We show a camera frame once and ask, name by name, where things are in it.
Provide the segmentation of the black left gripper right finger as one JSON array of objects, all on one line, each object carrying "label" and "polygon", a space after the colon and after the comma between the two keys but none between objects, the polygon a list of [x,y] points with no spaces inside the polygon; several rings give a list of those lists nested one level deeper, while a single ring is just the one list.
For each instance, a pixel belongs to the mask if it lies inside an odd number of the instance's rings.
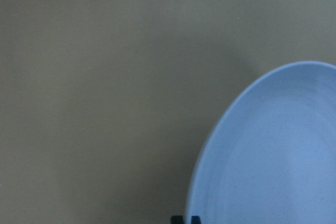
[{"label": "black left gripper right finger", "polygon": [[191,224],[201,224],[200,216],[191,216]]}]

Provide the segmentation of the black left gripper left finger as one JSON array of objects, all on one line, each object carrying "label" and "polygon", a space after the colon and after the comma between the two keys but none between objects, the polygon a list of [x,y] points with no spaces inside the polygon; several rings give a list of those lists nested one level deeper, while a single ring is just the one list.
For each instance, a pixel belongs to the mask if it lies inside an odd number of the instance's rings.
[{"label": "black left gripper left finger", "polygon": [[171,217],[171,224],[183,224],[183,216],[172,216]]}]

